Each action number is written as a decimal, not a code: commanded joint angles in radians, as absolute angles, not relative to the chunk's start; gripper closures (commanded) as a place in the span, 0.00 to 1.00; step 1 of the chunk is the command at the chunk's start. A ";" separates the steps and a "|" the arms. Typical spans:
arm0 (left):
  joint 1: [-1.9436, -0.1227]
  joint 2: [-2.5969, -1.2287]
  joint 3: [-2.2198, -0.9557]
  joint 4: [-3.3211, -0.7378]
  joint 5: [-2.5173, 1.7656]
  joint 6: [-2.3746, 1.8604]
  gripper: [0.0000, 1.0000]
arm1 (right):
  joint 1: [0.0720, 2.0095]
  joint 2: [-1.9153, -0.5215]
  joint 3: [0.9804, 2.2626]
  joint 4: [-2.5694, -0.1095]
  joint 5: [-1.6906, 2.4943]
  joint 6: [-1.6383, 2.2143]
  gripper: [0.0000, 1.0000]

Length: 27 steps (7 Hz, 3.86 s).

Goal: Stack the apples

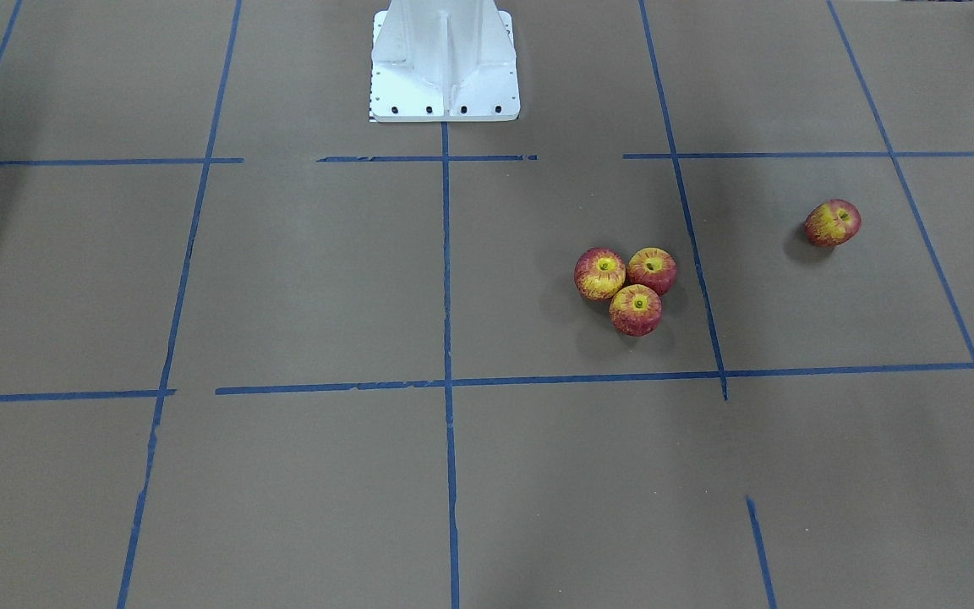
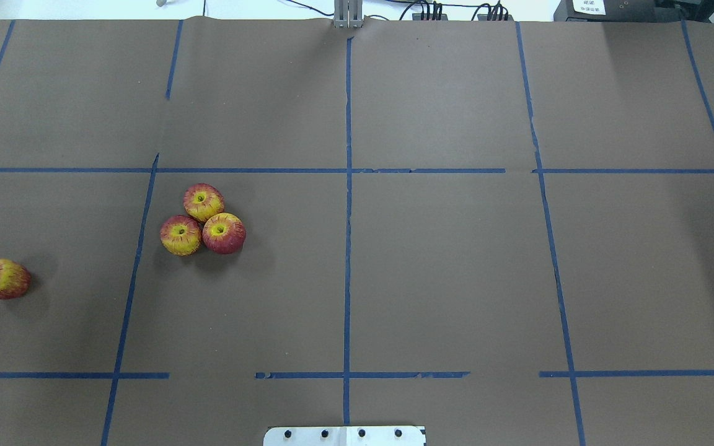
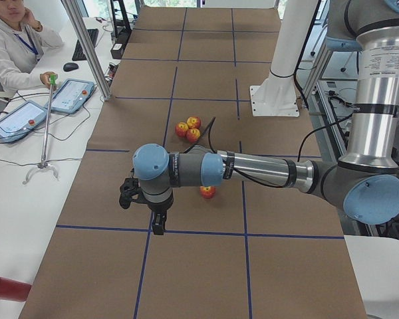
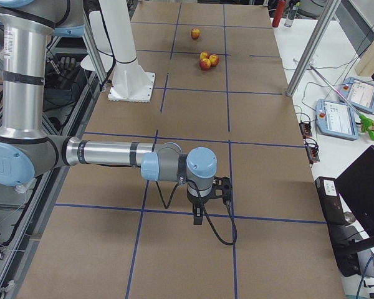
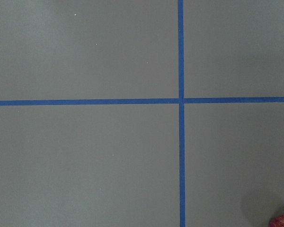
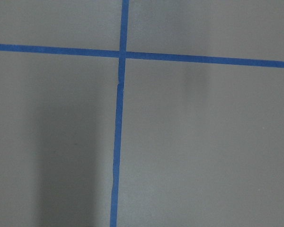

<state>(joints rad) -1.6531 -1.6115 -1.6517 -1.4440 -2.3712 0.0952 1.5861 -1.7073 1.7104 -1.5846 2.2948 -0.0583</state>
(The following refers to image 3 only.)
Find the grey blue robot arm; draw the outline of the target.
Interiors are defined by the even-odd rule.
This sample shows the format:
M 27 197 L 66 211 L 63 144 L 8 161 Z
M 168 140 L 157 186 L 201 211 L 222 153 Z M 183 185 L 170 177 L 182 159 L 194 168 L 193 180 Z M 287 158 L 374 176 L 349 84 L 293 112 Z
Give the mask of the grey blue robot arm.
M 336 163 L 201 146 L 169 153 L 146 144 L 135 151 L 132 176 L 120 188 L 121 207 L 147 205 L 154 234 L 163 235 L 174 188 L 218 186 L 237 178 L 270 188 L 297 188 L 369 225 L 397 217 L 399 177 L 392 146 L 399 113 L 399 1 L 332 1 L 327 36 L 355 41 L 362 49 L 348 147 Z

